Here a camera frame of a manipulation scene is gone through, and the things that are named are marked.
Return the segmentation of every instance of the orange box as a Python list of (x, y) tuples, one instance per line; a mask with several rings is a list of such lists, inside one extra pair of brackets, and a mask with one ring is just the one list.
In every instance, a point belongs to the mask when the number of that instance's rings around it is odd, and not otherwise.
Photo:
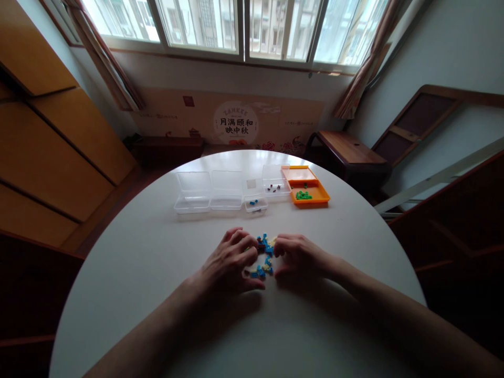
[[(317, 176), (313, 174), (308, 166), (291, 165), (290, 169), (282, 170), (282, 172), (290, 186), (293, 187), (290, 197), (296, 205), (326, 203), (331, 199)], [(312, 196), (312, 199), (296, 199), (296, 193), (299, 191), (302, 191), (303, 193), (308, 192), (308, 194)]]

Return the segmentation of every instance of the hand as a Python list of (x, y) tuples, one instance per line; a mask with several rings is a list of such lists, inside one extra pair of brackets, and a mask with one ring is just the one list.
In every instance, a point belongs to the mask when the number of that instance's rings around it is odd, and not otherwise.
[(196, 275), (208, 291), (240, 294), (264, 290), (261, 280), (242, 276), (243, 268), (257, 260), (257, 248), (257, 239), (243, 227), (232, 228)]
[(278, 235), (273, 253), (275, 257), (283, 256), (285, 262), (275, 271), (275, 278), (301, 270), (325, 275), (328, 266), (335, 259), (303, 235)]

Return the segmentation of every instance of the brown curtain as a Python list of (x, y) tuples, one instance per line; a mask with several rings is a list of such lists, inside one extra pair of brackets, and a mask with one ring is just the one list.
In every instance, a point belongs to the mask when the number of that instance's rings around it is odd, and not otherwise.
[(359, 105), (366, 84), (374, 73), (374, 68), (378, 63), (380, 52), (394, 30), (401, 3), (402, 0), (390, 0), (388, 2), (382, 20), (376, 30), (376, 36), (371, 44), (370, 54), (359, 71), (357, 71), (352, 82), (346, 89), (345, 94), (338, 102), (336, 110), (334, 111), (335, 118), (353, 119), (355, 117), (357, 106)]
[(144, 103), (103, 41), (81, 0), (62, 0), (82, 44), (121, 110), (139, 111)]

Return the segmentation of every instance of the glass pane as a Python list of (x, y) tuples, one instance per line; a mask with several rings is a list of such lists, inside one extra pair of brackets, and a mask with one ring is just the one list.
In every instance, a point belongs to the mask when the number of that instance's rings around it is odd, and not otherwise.
[(315, 61), (361, 65), (387, 1), (329, 0)]
[(250, 56), (281, 59), (287, 0), (250, 2)]
[(162, 0), (171, 45), (237, 51), (235, 0)]
[[(310, 49), (320, 0), (293, 0), (291, 15), (288, 0), (252, 0), (250, 2), (250, 56), (282, 59), (284, 43), (288, 43), (285, 60), (306, 61)], [(285, 24), (291, 23), (285, 36)]]
[(146, 0), (83, 0), (102, 35), (159, 42)]
[(294, 1), (287, 59), (306, 61), (311, 46), (319, 6), (319, 0)]

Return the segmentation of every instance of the blue building block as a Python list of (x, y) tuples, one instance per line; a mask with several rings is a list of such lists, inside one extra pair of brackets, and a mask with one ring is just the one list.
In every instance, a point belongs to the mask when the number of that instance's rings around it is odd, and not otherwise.
[(261, 278), (266, 277), (266, 274), (264, 273), (263, 269), (261, 268), (261, 265), (257, 266), (257, 274), (259, 274), (259, 277), (261, 277)]

